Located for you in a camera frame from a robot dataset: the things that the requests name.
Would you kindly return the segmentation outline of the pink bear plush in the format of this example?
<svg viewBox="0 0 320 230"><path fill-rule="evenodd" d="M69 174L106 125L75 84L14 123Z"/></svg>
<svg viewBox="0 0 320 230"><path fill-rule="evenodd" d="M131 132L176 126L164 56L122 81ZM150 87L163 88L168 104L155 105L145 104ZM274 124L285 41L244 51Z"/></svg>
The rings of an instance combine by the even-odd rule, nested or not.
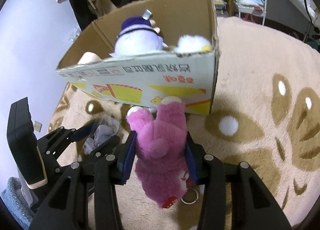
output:
<svg viewBox="0 0 320 230"><path fill-rule="evenodd" d="M137 178L148 198L159 208L170 208L194 184L184 154L188 132L185 104L179 97L165 97L155 116L148 108L133 106L126 119L137 134Z"/></svg>

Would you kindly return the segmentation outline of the white pink marshmallow plush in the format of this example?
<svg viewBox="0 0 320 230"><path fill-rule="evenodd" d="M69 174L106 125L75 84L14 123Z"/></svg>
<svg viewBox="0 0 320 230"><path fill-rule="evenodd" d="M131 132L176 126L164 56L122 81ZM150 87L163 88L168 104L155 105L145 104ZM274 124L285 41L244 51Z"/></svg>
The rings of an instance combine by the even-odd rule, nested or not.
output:
<svg viewBox="0 0 320 230"><path fill-rule="evenodd" d="M97 54L88 51L83 54L83 56L78 61L78 64L86 65L90 63L99 62L99 61L101 61L101 58Z"/></svg>

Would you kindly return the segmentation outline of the purple hat doll plush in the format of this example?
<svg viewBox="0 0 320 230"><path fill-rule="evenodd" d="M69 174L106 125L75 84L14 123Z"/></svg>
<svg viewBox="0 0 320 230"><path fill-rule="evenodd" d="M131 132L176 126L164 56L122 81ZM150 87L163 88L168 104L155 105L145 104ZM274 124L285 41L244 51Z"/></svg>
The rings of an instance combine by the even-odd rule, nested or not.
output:
<svg viewBox="0 0 320 230"><path fill-rule="evenodd" d="M127 58L167 49L168 46L160 35L160 29L153 26L155 21L151 19L151 16L151 11L146 9L141 16L125 19L117 35L114 52L110 56Z"/></svg>

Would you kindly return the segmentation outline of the beige patterned carpet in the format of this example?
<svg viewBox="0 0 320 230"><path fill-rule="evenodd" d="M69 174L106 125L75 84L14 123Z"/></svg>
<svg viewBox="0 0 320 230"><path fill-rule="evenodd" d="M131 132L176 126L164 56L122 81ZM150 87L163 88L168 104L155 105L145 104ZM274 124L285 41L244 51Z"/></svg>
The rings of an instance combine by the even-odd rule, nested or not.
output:
<svg viewBox="0 0 320 230"><path fill-rule="evenodd" d="M246 161L293 229L319 229L319 53L266 26L218 18L221 56L212 113L186 114L195 143L221 161ZM129 105L102 101L67 84L47 132L82 127L103 114L121 121ZM159 209L135 173L117 187L124 229L196 229L203 198Z"/></svg>

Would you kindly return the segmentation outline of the printed cardboard box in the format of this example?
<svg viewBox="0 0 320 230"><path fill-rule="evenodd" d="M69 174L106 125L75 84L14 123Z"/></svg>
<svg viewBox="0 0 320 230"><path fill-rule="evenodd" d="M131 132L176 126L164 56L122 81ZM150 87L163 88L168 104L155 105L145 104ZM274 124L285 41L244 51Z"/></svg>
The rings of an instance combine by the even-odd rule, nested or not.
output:
<svg viewBox="0 0 320 230"><path fill-rule="evenodd" d="M156 53L114 58L117 35L125 19L151 11L154 27L168 46ZM93 21L59 62L56 71L88 95L124 104L155 107L168 96L181 98L186 111L208 115L212 109L219 40L213 0L141 0L125 5ZM211 51L174 52L181 36L202 36ZM101 61L79 65L85 52Z"/></svg>

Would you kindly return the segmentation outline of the white fluffy plush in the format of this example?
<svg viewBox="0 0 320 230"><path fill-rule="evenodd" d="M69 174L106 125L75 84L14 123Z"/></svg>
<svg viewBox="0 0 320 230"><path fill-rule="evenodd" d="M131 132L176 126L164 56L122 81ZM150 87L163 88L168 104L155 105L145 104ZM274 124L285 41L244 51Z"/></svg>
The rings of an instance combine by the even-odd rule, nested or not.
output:
<svg viewBox="0 0 320 230"><path fill-rule="evenodd" d="M178 54L211 51L212 44L202 36L184 35L178 40L174 52Z"/></svg>

